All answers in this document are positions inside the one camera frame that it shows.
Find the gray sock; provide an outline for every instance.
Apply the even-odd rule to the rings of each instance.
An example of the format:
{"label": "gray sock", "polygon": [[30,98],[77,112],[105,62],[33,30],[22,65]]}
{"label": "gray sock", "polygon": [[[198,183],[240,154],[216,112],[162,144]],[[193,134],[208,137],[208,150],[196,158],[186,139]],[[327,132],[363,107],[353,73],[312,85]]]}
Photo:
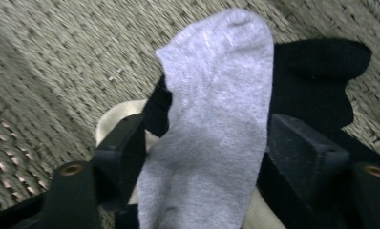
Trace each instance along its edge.
{"label": "gray sock", "polygon": [[265,21],[241,9],[157,50],[173,104],[138,179],[142,229],[241,227],[266,145],[273,52]]}

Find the black plastic part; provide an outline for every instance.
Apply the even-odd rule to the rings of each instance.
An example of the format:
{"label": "black plastic part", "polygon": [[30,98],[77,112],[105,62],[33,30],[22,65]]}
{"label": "black plastic part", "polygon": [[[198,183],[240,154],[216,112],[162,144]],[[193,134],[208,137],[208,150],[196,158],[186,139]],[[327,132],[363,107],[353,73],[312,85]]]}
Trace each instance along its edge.
{"label": "black plastic part", "polygon": [[126,211],[115,213],[116,229],[139,229],[138,205],[128,205]]}
{"label": "black plastic part", "polygon": [[259,172],[258,187],[264,201],[287,229],[349,228],[337,209],[313,212],[306,208],[267,154]]}
{"label": "black plastic part", "polygon": [[41,211],[44,194],[29,198],[17,205],[0,212],[0,229],[23,228],[32,229],[34,225],[25,224],[27,221],[37,223],[37,215]]}
{"label": "black plastic part", "polygon": [[331,180],[348,166],[349,153],[303,121],[282,114],[271,119],[269,156],[310,209],[331,204]]}
{"label": "black plastic part", "polygon": [[91,162],[66,163],[53,173],[40,228],[101,228]]}
{"label": "black plastic part", "polygon": [[143,114],[122,119],[95,149],[96,192],[101,207],[124,212],[145,162]]}
{"label": "black plastic part", "polygon": [[367,229],[380,229],[380,165],[355,163],[352,193]]}

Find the woven texture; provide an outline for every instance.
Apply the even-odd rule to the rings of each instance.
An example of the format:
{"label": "woven texture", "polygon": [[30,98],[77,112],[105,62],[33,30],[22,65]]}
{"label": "woven texture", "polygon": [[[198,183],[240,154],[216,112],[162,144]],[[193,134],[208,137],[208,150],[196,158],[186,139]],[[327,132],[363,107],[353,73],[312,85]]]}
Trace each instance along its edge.
{"label": "woven texture", "polygon": [[370,47],[368,70],[347,87],[355,121],[345,130],[380,154],[378,0],[0,0],[0,211],[45,191],[62,163],[89,159],[102,114],[152,92],[155,49],[232,7],[263,16],[278,43],[338,37]]}

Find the metal rivet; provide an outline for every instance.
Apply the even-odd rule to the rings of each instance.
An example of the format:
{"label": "metal rivet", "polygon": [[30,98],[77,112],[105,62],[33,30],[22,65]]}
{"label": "metal rivet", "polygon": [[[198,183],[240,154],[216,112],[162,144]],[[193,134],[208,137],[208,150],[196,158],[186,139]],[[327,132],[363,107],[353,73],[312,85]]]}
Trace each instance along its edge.
{"label": "metal rivet", "polygon": [[61,170],[61,175],[62,176],[71,176],[71,175],[75,175],[75,174],[79,173],[82,170],[83,170],[83,165],[72,164],[72,165],[69,165],[66,168],[63,168]]}
{"label": "metal rivet", "polygon": [[375,177],[380,177],[380,168],[373,165],[365,166],[365,171]]}

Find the black fabric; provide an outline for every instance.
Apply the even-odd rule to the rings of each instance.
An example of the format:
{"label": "black fabric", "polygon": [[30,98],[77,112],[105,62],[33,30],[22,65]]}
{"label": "black fabric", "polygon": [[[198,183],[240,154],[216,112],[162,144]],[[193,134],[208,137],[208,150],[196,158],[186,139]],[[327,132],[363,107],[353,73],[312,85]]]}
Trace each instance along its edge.
{"label": "black fabric", "polygon": [[[275,45],[269,114],[297,117],[351,152],[351,161],[380,164],[380,156],[341,128],[353,121],[348,81],[367,68],[371,51],[357,42],[321,39]],[[171,94],[160,79],[144,108],[145,126],[157,136],[168,130]],[[334,214],[312,215],[266,155],[258,180],[264,199],[287,228],[339,228]]]}

